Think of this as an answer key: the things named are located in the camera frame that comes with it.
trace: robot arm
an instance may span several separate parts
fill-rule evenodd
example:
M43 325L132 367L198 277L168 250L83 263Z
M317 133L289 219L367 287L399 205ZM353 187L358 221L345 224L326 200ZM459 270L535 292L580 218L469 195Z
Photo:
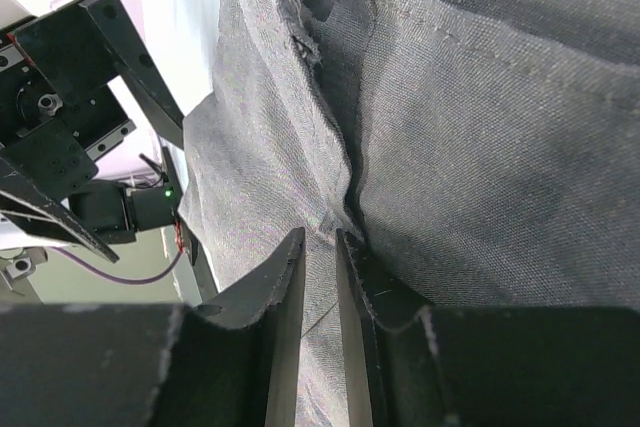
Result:
M156 133L180 148L183 114L120 0L75 0L39 18L2 2L0 214L115 262L108 244L178 221L182 192L166 151L154 188L93 180L96 161L135 129L107 83L120 76Z

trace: black plastic part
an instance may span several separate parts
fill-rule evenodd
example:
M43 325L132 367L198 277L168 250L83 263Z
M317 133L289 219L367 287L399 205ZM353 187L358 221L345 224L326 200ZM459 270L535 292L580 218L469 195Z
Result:
M21 24L29 22L34 17L28 17L21 22L0 28L2 48L11 45L7 34ZM17 132L24 127L25 119L16 108L18 92L30 80L38 80L37 70L25 60L5 70L0 75L0 144L6 146L17 142L20 138Z
M135 242L126 186L97 180L69 197L69 210L108 244Z
M337 281L354 427L637 425L636 312L430 306L343 232Z
M218 295L218 286L213 278L207 256L200 242L195 240L195 238L189 247L189 263L193 269L193 275L196 279L202 301L207 302Z
M38 183L17 163L3 156L1 151L0 212L4 212L7 219L30 235L82 244L111 262L119 259L76 215L47 195ZM21 215L8 212L19 212Z
M158 135L182 148L184 116L120 0L76 0L13 35L65 105L119 75Z
M304 233L200 309L0 305L2 425L293 427Z
M98 173L98 167L64 127L51 119L27 138L1 151L50 198L61 201Z
M175 223L173 196L177 196L171 187L154 187L131 192L131 202L135 212L136 230L157 229Z
M65 105L57 113L69 132L74 132L84 149L93 146L127 121L127 114L108 87L98 89L90 99Z
M15 77L24 77L25 72L20 69L16 69L20 64L14 66L11 69L13 72L8 72L9 75L13 74ZM53 89L43 78L30 79L24 84L20 90L13 92L9 91L6 94L13 97L15 108L20 114L20 121L22 127L27 129L34 129L40 124L40 107L38 106L40 98L45 94L53 94ZM16 128L11 134L16 133L19 127ZM5 139L5 145L11 145Z

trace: gray cloth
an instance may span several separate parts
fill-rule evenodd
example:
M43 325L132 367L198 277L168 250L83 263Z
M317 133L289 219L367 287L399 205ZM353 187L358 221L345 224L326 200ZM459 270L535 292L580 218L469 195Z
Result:
M308 235L298 425L348 425L334 231L441 304L640 308L640 0L221 0L182 213Z

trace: stitching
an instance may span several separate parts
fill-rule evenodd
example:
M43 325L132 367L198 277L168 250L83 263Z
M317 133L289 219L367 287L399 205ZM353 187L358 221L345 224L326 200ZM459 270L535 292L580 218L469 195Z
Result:
M629 97L614 97L613 94L601 94L600 92L596 92L593 90L587 90L587 89L580 89L578 87L575 87L574 85L572 85L569 82L560 82L557 79L553 79L550 77L550 73L549 72L543 72L542 69L536 69L535 67L531 66L531 65L522 65L522 64L518 64L516 62L510 61L510 60L506 60L503 59L502 57L500 57L498 54L496 54L495 52L492 52L490 50L486 50L486 49L479 49L477 47L473 47L471 45L465 44L460 38L458 38L455 34L453 34L452 32L448 31L447 29L443 28L442 26L433 24L433 23L428 23L427 20L422 17L422 16L418 16L416 15L413 11L411 10L402 10L400 8L398 8L396 5L391 4L390 2L386 1L386 0L373 0L376 3L380 4L380 5L384 5L385 7L389 8L390 10L400 14L401 17L404 17L406 19L412 19L416 22L418 22L419 24L422 24L424 27L427 27L431 30L433 30L434 32L441 34L444 36L444 39L452 42L453 44L455 44L456 46L458 46L460 49L465 50L467 52L472 52L475 54L478 54L486 59L495 61L497 63L499 63L500 65L503 66L503 68L511 70L513 72L516 72L518 74L524 75L526 77L531 77L537 80L541 80L543 82L548 82L550 84L555 84L560 86L561 88L565 89L565 90L572 90L581 94L589 94L592 95L594 97L596 97L597 99L599 99L601 102L604 103L617 103L617 104L623 104L626 103L628 104L629 102L636 102L635 99L633 98L629 98ZM628 108L625 105L619 105L619 107L621 107L622 109L624 109L626 112L629 112L631 114L634 115L638 115L640 114L640 108L638 107L634 107L632 109Z

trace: wire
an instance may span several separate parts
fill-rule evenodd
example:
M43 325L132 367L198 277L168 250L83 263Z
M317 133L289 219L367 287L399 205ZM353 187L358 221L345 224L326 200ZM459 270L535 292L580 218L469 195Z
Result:
M157 186L158 186L158 184L160 184L160 182L162 182L163 180L164 180L164 178L161 176L161 177L159 177L159 178L158 178L158 180L156 180L156 181L155 181L153 184L151 184L151 185L144 186L144 187L143 187L143 186L136 186L136 187L134 187L134 188L136 188L136 189L141 189L141 190L144 190L144 189L153 189L154 187L157 187Z
M103 272L100 269L97 269L90 263L82 260L77 255L72 254L71 252L61 247L52 247L52 249L58 252L59 254L64 255L66 258L72 260L73 262L78 264L80 267L88 270L92 274L102 277L103 279L110 280L111 282L115 282L116 284L124 284L124 285L147 285L147 284L152 284L154 282L157 282L160 279L163 279L175 268L175 266L178 264L178 260L180 260L180 256L182 255L180 252L178 252L176 256L173 258L173 260L171 261L171 263L169 264L169 266L165 270L160 272L158 275L154 275L153 277L149 277L147 279L123 279L122 277L116 277L115 275L107 274L106 272Z
M142 160L145 164L147 164L149 168L153 170L156 174L160 176L162 175L163 173L162 166L160 166L159 164L156 164L153 160L151 160L149 157L147 157L143 153L140 153L140 155L138 155L138 158L140 158L140 160Z
M182 239L182 224L180 224L180 220L176 219L176 244L178 244L178 252L184 254L184 241Z

